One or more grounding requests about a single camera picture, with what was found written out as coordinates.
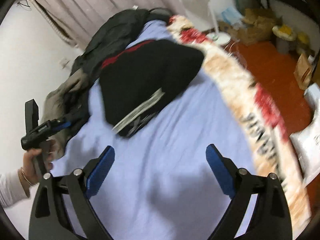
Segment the white sleeved left forearm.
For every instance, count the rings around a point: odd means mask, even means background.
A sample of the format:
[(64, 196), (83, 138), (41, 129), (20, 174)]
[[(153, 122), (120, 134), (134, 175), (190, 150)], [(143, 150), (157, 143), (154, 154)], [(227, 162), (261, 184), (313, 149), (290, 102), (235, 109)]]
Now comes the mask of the white sleeved left forearm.
[(18, 171), (1, 174), (0, 178), (0, 200), (3, 208), (11, 207), (17, 202), (30, 197), (29, 190), (25, 191)]

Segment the person's left hand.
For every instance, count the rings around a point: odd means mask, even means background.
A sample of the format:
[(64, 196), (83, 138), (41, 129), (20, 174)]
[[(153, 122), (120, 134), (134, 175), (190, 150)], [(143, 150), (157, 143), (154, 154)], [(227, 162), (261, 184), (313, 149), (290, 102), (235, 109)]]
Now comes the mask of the person's left hand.
[(53, 168), (52, 161), (58, 149), (57, 142), (50, 139), (40, 143), (40, 148), (31, 148), (24, 153), (20, 174), (28, 186), (38, 183), (42, 174)]

